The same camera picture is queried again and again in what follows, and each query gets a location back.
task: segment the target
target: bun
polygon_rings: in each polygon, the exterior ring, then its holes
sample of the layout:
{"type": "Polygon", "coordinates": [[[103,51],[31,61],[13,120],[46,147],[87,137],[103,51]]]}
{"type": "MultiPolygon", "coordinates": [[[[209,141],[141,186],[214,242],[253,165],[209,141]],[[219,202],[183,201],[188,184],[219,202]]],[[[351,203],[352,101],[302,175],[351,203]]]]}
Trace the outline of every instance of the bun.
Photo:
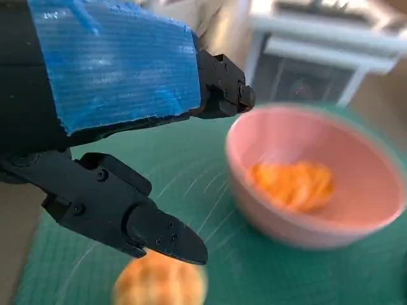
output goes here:
{"type": "Polygon", "coordinates": [[[207,276],[202,266],[149,250],[133,259],[119,275],[114,305],[203,305],[207,276]]]}

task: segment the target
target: cutting mat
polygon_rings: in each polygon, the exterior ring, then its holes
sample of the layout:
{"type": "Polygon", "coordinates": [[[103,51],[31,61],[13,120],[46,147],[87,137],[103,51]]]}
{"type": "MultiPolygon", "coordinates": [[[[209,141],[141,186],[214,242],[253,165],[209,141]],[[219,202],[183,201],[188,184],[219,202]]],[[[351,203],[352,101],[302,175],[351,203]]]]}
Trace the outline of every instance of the cutting mat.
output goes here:
{"type": "MultiPolygon", "coordinates": [[[[151,180],[160,208],[199,232],[209,249],[206,305],[407,304],[407,215],[341,250],[309,252],[269,240],[235,210],[228,188],[224,138],[232,123],[191,119],[116,134],[72,153],[113,154],[151,180]]],[[[44,215],[14,304],[108,305],[129,259],[44,215]]]]}

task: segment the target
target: blue painter's tape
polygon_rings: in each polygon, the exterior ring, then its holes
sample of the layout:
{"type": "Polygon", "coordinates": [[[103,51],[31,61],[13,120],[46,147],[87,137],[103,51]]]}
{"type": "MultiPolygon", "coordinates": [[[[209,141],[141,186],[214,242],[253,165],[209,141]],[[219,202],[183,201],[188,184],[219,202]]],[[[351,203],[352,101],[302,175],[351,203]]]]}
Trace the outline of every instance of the blue painter's tape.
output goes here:
{"type": "Polygon", "coordinates": [[[199,107],[191,29],[136,4],[29,0],[66,132],[199,107]]]}

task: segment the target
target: bolt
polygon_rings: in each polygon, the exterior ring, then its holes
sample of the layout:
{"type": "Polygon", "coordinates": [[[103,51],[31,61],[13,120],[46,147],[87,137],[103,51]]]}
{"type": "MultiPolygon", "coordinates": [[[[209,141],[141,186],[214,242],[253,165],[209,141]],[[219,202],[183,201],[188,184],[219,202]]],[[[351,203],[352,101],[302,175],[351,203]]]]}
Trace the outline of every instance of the bolt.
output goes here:
{"type": "Polygon", "coordinates": [[[83,204],[79,204],[74,206],[72,215],[79,216],[82,215],[85,212],[85,206],[83,204]]]}
{"type": "Polygon", "coordinates": [[[98,180],[99,182],[104,182],[107,180],[108,177],[109,173],[106,170],[101,170],[99,173],[97,173],[96,180],[98,180]]]}

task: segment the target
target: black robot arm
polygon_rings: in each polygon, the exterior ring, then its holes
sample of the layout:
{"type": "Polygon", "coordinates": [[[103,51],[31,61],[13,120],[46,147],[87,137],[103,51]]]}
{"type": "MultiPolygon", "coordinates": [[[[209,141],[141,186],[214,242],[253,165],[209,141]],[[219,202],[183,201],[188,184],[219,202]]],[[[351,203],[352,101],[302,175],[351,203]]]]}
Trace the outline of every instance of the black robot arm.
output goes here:
{"type": "MultiPolygon", "coordinates": [[[[226,56],[197,52],[200,107],[67,135],[57,118],[46,65],[26,1],[0,2],[0,180],[29,182],[61,225],[134,257],[144,247],[205,264],[207,249],[187,225],[148,198],[151,183],[107,154],[73,160],[69,148],[116,132],[234,116],[254,106],[244,73],[226,56]]],[[[199,50],[198,39],[195,47],[199,50]]]]}

